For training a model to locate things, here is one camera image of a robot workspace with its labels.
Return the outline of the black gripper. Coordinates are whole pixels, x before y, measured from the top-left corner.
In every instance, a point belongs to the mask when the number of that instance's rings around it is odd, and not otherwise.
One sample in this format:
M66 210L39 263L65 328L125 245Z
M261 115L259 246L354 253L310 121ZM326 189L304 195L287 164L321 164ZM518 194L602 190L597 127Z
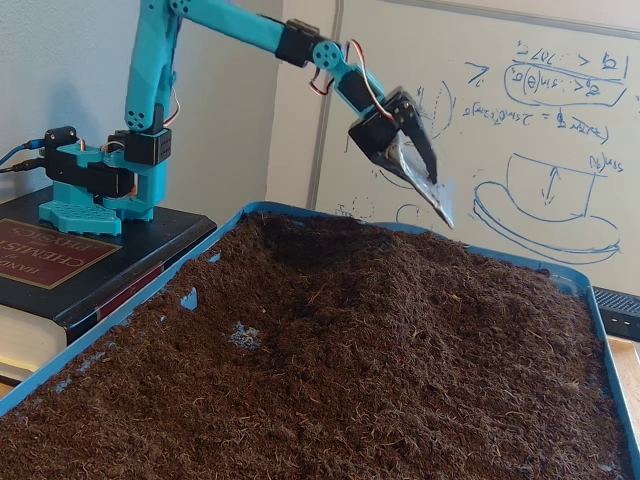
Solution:
M454 228L452 203L447 187L438 184L437 158L416 104L402 87L395 88L377 107L348 130L350 139L365 156L409 183L450 228ZM396 142L402 131L411 141Z

